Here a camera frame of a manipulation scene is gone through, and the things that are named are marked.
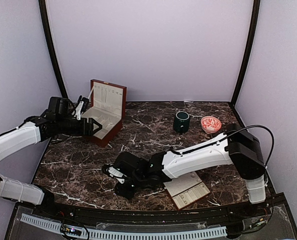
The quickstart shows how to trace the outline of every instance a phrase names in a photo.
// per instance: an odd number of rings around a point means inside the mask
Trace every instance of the dark marble surface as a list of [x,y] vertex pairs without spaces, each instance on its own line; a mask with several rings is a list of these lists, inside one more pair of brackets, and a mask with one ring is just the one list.
[[[176,112],[191,115],[189,131],[173,131]],[[114,194],[116,180],[101,172],[122,151],[148,159],[152,154],[187,148],[215,137],[201,128],[201,118],[214,116],[225,126],[236,123],[229,105],[221,102],[128,102],[123,129],[105,148],[83,137],[59,135],[49,145],[37,170],[34,183],[48,188],[58,203],[75,206],[130,211],[175,210],[163,188],[143,189],[127,200]],[[245,182],[234,165],[210,167],[197,172],[210,194],[186,209],[223,206],[248,200]]]

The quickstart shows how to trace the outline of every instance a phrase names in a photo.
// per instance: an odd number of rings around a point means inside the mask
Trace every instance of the red jewelry box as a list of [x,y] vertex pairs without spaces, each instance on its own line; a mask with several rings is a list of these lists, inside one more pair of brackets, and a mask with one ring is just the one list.
[[127,87],[93,79],[90,81],[90,89],[90,109],[83,113],[82,117],[93,118],[103,127],[93,136],[86,138],[104,148],[123,128]]

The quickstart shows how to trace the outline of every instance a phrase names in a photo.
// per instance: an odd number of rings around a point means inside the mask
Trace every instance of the black frame post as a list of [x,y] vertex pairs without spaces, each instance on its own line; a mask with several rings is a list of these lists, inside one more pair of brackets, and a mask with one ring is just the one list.
[[50,28],[50,23],[49,23],[49,18],[48,18],[47,5],[46,5],[45,1],[46,0],[38,0],[38,4],[39,4],[40,16],[42,19],[46,44],[47,44],[47,48],[48,48],[48,53],[49,53],[50,60],[52,62],[54,74],[56,77],[56,81],[57,81],[60,93],[63,98],[68,99],[69,98],[68,93],[67,93],[67,90],[66,90],[64,82],[63,82],[60,66],[58,63],[58,58],[55,53],[55,48],[54,48],[54,44],[53,44],[51,28]]
[[234,89],[233,97],[230,101],[230,104],[232,107],[235,107],[240,91],[242,88],[243,80],[245,77],[245,73],[248,68],[250,56],[251,56],[251,51],[252,51],[252,46],[253,46],[253,41],[254,41],[254,36],[255,36],[255,31],[257,28],[257,23],[258,23],[258,17],[259,17],[259,12],[260,12],[260,3],[261,0],[254,0],[253,2],[253,10],[252,10],[252,17],[250,19],[250,24],[249,24],[249,30],[248,30],[248,36],[247,36],[247,41],[246,41],[246,47],[244,51],[244,56],[242,60],[242,64],[239,70],[236,86]]

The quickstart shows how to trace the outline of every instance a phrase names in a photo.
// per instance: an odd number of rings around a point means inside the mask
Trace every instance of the robotic arm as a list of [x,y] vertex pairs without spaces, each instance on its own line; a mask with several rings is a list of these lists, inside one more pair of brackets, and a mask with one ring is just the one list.
[[[93,118],[83,118],[89,99],[80,96],[78,104],[67,98],[51,97],[41,116],[28,117],[20,126],[0,135],[0,162],[11,154],[57,134],[92,136],[102,129]],[[41,205],[47,190],[0,174],[0,197]]]
[[154,154],[149,161],[129,152],[122,152],[114,164],[106,164],[102,171],[118,183],[115,193],[127,199],[138,188],[153,188],[189,172],[218,165],[234,164],[245,180],[249,201],[262,203],[266,199],[264,174],[266,171],[260,142],[246,130],[236,132],[237,124],[227,126],[211,140],[181,149]]

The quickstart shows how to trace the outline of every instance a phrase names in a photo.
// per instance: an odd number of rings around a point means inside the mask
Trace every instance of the bowl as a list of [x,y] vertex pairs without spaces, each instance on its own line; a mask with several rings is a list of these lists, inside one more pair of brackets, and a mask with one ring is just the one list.
[[202,125],[202,129],[207,134],[214,134],[218,130],[221,129],[222,123],[220,120],[218,120],[216,117],[213,116],[205,116],[200,121]]

